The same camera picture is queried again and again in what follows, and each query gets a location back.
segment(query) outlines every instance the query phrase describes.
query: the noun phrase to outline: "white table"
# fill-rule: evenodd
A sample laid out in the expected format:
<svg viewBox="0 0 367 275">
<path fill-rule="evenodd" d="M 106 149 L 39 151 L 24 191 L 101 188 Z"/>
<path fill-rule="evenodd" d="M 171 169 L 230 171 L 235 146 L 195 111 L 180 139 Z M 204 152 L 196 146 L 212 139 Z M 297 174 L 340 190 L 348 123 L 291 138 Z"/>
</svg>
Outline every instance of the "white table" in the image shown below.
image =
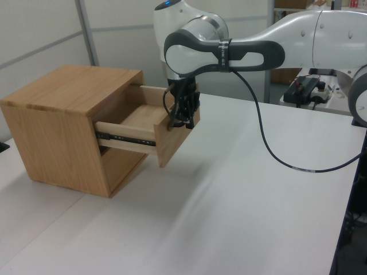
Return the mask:
<svg viewBox="0 0 367 275">
<path fill-rule="evenodd" d="M 288 163 L 329 168 L 361 151 L 351 117 L 260 107 Z M 11 140 L 0 274 L 329 274 L 357 162 L 327 174 L 279 164 L 253 102 L 202 95 L 201 117 L 166 168 L 149 156 L 112 199 L 32 182 Z"/>
<path fill-rule="evenodd" d="M 309 74 L 309 69 L 303 68 L 297 76 L 307 76 Z M 316 74 L 307 77 L 319 77 Z M 334 87 L 333 92 L 331 92 L 329 100 L 327 103 L 317 104 L 315 107 L 315 111 L 327 112 L 327 113 L 337 113 L 340 115 L 351 116 L 352 114 L 349 111 L 348 106 L 348 97 L 339 87 L 337 77 L 335 76 L 323 76 L 320 75 L 320 81 L 326 83 L 327 86 L 331 88 Z M 279 105 L 288 106 L 288 107 L 296 107 L 296 104 L 284 102 L 284 96 L 282 96 L 279 100 Z M 314 106 L 314 102 L 310 102 L 307 105 L 301 105 L 302 109 L 312 110 Z"/>
</svg>

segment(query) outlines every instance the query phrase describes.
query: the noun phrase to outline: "wood grain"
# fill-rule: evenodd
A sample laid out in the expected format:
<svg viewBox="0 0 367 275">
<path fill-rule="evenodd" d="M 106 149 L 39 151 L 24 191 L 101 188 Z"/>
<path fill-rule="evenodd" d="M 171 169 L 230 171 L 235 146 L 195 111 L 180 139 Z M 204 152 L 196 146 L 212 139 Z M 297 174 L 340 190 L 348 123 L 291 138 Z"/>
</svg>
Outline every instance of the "wood grain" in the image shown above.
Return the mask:
<svg viewBox="0 0 367 275">
<path fill-rule="evenodd" d="M 147 154 L 110 148 L 102 155 L 103 167 L 110 186 L 111 195 L 127 183 L 134 171 L 145 160 Z"/>
<path fill-rule="evenodd" d="M 104 107 L 91 116 L 91 120 L 92 122 L 101 121 L 120 124 L 120 122 L 123 121 L 124 118 L 127 116 L 127 114 L 122 111 L 125 105 L 125 94 L 122 93 L 121 95 L 116 95 L 106 101 Z"/>
<path fill-rule="evenodd" d="M 154 124 L 161 121 L 162 116 L 167 115 L 164 107 L 154 105 L 140 105 L 135 103 L 128 104 L 134 111 L 129 114 L 121 125 L 132 126 L 153 131 Z"/>
<path fill-rule="evenodd" d="M 110 195 L 87 117 L 1 108 L 32 180 L 104 197 Z"/>
<path fill-rule="evenodd" d="M 137 144 L 132 142 L 123 142 L 121 140 L 106 140 L 106 139 L 97 139 L 98 144 L 101 146 L 106 146 L 109 148 L 117 148 L 122 150 L 129 150 L 133 152 L 139 152 L 144 154 L 157 154 L 157 147 L 156 146 L 148 146 L 143 144 Z"/>
<path fill-rule="evenodd" d="M 111 135 L 155 141 L 153 129 L 144 129 L 106 122 L 96 122 L 94 124 L 94 129 L 98 132 L 110 133 Z"/>
<path fill-rule="evenodd" d="M 131 83 L 139 70 L 64 65 L 1 100 L 2 105 L 92 116 Z"/>
<path fill-rule="evenodd" d="M 200 110 L 194 116 L 194 123 L 200 121 Z M 159 166 L 164 167 L 172 158 L 177 149 L 185 141 L 192 130 L 185 127 L 169 129 L 170 119 L 166 116 L 158 125 L 154 126 L 155 139 L 157 141 L 157 153 Z"/>
<path fill-rule="evenodd" d="M 163 106 L 163 94 L 165 88 L 150 87 L 143 85 L 129 85 L 125 89 L 126 99 L 131 103 L 148 104 L 154 106 Z M 174 97 L 171 93 L 166 95 L 166 105 L 172 106 Z"/>
</svg>

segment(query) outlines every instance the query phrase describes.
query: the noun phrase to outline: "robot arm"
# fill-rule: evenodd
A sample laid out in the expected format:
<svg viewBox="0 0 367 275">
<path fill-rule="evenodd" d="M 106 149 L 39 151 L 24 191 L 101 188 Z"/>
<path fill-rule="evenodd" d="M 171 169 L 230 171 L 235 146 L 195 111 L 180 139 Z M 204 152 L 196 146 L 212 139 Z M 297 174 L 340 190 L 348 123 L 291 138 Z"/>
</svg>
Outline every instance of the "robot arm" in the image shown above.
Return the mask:
<svg viewBox="0 0 367 275">
<path fill-rule="evenodd" d="M 192 98 L 185 104 L 182 99 L 194 95 L 194 87 L 182 86 L 194 83 L 200 73 L 230 72 L 231 68 L 241 72 L 333 68 L 353 79 L 349 108 L 367 126 L 366 23 L 363 13 L 304 11 L 288 15 L 255 36 L 236 40 L 228 38 L 227 26 L 219 16 L 196 10 L 184 0 L 165 2 L 154 12 L 154 30 L 169 84 L 176 86 L 172 94 L 178 107 L 173 116 L 184 122 L 192 120 L 198 95 L 194 105 L 188 103 Z M 188 107 L 191 113 L 182 115 Z"/>
</svg>

